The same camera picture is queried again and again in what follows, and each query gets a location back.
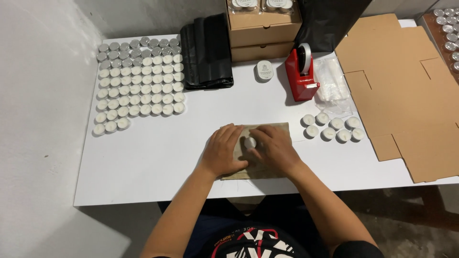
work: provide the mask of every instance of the hand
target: hand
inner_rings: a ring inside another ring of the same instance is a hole
[[[246,168],[249,165],[247,160],[238,161],[233,158],[234,147],[243,129],[241,125],[230,123],[215,131],[198,167],[211,172],[215,177]]]
[[[247,150],[256,156],[261,162],[267,164],[287,176],[293,176],[297,168],[305,165],[298,153],[291,145],[290,136],[287,131],[270,125],[261,125],[250,133],[259,143],[262,143],[264,151],[259,149]]]

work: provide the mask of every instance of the person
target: person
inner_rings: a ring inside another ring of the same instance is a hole
[[[141,258],[384,257],[357,216],[301,161],[288,132],[277,127],[250,130],[258,145],[247,151],[283,173],[299,195],[266,196],[248,217],[226,199],[206,200],[218,176],[249,165],[233,159],[242,129],[231,123],[212,134],[173,200],[158,203],[163,215]]]

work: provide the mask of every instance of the burlap cloth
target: burlap cloth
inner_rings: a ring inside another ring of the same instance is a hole
[[[283,130],[289,132],[288,123],[267,123],[268,125],[272,125],[275,127],[280,127]],[[233,158],[235,160],[249,160],[249,167],[246,169],[236,172],[231,175],[224,175],[222,180],[231,180],[231,179],[263,179],[263,178],[281,178],[285,177],[281,175],[279,172],[274,171],[273,169],[268,168],[267,166],[263,165],[259,162],[253,155],[247,153],[247,149],[244,146],[244,140],[247,137],[250,137],[249,130],[255,129],[262,124],[252,124],[252,125],[244,125],[244,129],[239,136],[239,140],[236,143],[236,146],[233,150]],[[261,149],[260,143],[257,142],[257,149]]]

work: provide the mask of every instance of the tape roll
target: tape roll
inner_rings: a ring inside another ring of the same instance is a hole
[[[298,46],[298,59],[301,59],[299,65],[300,74],[307,74],[311,66],[311,48],[308,43],[301,43]]]

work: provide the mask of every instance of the clear plastic bag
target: clear plastic bag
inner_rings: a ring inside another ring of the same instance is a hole
[[[260,0],[227,0],[227,5],[232,14],[261,14]]]
[[[316,93],[316,107],[321,111],[336,115],[352,115],[353,102],[349,99],[351,92],[336,56],[315,59],[314,80],[320,82]]]
[[[295,0],[261,0],[263,12],[292,15]]]

